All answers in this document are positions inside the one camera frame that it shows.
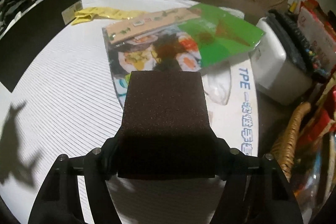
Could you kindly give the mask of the dark brown sponge block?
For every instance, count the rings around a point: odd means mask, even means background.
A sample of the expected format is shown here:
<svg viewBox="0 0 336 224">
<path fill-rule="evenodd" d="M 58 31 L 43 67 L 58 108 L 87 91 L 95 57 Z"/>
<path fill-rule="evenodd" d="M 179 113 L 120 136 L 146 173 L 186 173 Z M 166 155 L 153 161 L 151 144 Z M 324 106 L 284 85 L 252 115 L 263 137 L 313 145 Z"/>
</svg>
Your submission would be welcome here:
<svg viewBox="0 0 336 224">
<path fill-rule="evenodd" d="M 209 178 L 216 173 L 198 72 L 132 72 L 116 133 L 117 175 L 135 180 Z"/>
</svg>

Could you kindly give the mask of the green sushi seaweed packet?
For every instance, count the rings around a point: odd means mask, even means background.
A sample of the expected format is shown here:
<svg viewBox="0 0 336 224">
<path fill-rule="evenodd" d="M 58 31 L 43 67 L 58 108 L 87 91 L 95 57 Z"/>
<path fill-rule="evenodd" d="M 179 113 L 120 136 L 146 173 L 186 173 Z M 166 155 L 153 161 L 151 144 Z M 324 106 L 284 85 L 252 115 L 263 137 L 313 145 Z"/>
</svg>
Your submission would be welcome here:
<svg viewBox="0 0 336 224">
<path fill-rule="evenodd" d="M 221 8 L 197 4 L 102 28 L 116 97 L 124 105 L 135 71 L 202 72 L 255 49 L 264 31 Z"/>
</svg>

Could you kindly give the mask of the yellow snack packet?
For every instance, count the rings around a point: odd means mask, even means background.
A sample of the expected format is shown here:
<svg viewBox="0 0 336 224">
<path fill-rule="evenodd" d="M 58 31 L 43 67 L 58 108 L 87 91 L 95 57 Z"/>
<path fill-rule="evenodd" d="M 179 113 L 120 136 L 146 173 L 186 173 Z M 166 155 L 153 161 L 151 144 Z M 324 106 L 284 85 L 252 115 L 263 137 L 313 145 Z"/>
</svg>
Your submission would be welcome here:
<svg viewBox="0 0 336 224">
<path fill-rule="evenodd" d="M 145 14 L 144 11 L 130 10 L 124 11 L 119 9 L 113 9 L 110 7 L 88 7 L 75 12 L 75 18 L 72 21 L 72 25 L 91 22 L 94 19 L 112 19 L 112 20 L 124 20 L 133 19 L 140 15 Z"/>
</svg>

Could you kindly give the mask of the wicker basket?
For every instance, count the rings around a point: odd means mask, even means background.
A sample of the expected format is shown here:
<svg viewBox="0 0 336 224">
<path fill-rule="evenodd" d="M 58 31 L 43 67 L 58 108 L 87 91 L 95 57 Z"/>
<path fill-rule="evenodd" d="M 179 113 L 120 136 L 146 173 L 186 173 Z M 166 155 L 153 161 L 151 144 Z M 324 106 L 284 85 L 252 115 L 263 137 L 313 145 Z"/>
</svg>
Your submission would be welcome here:
<svg viewBox="0 0 336 224">
<path fill-rule="evenodd" d="M 285 131 L 277 138 L 270 152 L 278 162 L 288 181 L 290 181 L 291 169 L 294 165 L 299 129 L 304 117 L 310 110 L 311 104 L 309 102 L 301 103 L 295 108 Z"/>
</svg>

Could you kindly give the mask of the white striped table mat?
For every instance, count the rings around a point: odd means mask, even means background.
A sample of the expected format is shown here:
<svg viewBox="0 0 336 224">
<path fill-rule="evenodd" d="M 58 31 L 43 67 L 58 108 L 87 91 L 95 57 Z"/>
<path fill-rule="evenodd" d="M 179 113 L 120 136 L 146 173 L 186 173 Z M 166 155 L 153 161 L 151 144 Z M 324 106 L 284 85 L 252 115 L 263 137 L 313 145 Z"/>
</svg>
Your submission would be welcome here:
<svg viewBox="0 0 336 224">
<path fill-rule="evenodd" d="M 12 92 L 1 88 L 1 121 L 18 107 L 14 128 L 1 128 L 1 198 L 27 223 L 38 190 L 60 154 L 87 154 L 113 137 L 122 107 L 110 75 L 106 19 L 67 26 L 37 55 Z M 209 223 L 221 198 L 219 178 L 108 184 L 123 223 Z"/>
</svg>

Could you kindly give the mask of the white plastic container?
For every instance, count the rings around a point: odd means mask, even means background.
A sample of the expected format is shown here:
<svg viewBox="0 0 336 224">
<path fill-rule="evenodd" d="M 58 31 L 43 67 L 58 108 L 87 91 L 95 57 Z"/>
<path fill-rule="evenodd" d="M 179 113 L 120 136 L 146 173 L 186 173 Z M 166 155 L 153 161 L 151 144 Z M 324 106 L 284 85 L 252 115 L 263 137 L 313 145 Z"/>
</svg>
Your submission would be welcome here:
<svg viewBox="0 0 336 224">
<path fill-rule="evenodd" d="M 270 10 L 256 26 L 264 35 L 250 58 L 260 92 L 286 106 L 325 81 L 310 43 L 288 15 Z"/>
</svg>

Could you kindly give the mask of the black storage box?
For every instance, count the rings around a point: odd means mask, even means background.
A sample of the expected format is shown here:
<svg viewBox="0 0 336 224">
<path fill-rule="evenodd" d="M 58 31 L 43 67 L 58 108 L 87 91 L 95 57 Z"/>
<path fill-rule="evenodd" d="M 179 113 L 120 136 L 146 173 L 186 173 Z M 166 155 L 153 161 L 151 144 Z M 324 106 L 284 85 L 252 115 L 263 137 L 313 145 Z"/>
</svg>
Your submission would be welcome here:
<svg viewBox="0 0 336 224">
<path fill-rule="evenodd" d="M 83 8 L 81 0 L 38 0 L 1 38 L 1 83 L 12 92 L 42 49 Z"/>
</svg>

